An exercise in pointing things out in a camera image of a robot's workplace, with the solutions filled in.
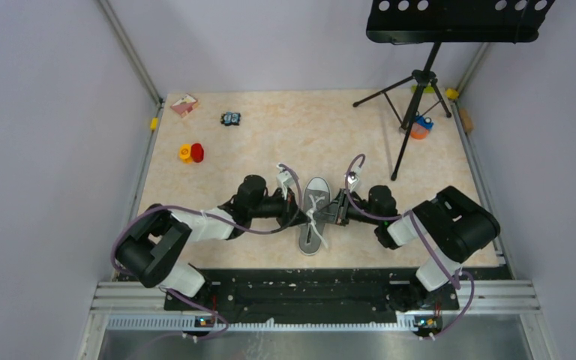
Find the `grey canvas sneaker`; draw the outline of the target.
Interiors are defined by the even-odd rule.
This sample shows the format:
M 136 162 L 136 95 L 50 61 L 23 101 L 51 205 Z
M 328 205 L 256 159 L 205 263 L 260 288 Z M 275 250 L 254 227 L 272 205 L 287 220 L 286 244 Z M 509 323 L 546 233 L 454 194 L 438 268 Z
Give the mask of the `grey canvas sneaker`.
M 304 203 L 301 210 L 307 223 L 300 226 L 298 248 L 305 256 L 317 254 L 321 248 L 329 249 L 329 242 L 323 236 L 326 223 L 317 219 L 317 212 L 331 201 L 331 188 L 322 177 L 313 177 L 304 190 Z

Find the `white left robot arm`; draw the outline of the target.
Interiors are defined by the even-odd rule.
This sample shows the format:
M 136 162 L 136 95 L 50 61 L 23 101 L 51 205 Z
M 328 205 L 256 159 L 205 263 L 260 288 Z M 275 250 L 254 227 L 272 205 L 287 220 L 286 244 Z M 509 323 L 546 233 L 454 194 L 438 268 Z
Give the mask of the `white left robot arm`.
M 248 175 L 228 201 L 206 211 L 154 204 L 122 231 L 110 259 L 119 272 L 133 275 L 145 288 L 174 290 L 189 308 L 201 310 L 209 303 L 211 291 L 206 276 L 181 261 L 184 247 L 252 233 L 257 218 L 274 218 L 278 232 L 305 224 L 308 217 L 297 203 L 299 195 L 285 184 L 269 193 L 264 178 Z

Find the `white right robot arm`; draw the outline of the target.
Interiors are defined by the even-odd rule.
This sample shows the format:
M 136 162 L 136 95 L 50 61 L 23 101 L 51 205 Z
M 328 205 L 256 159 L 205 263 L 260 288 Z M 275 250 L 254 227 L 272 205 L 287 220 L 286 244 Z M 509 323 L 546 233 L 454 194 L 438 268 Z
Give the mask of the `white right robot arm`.
M 500 234 L 497 219 L 453 186 L 403 214 L 385 185 L 372 187 L 367 199 L 342 189 L 327 204 L 321 196 L 313 198 L 309 215 L 316 224 L 373 224 L 377 241 L 390 250 L 419 240 L 430 257 L 417 269 L 409 297 L 420 309 L 440 300 L 441 287 L 458 285 L 463 264 Z

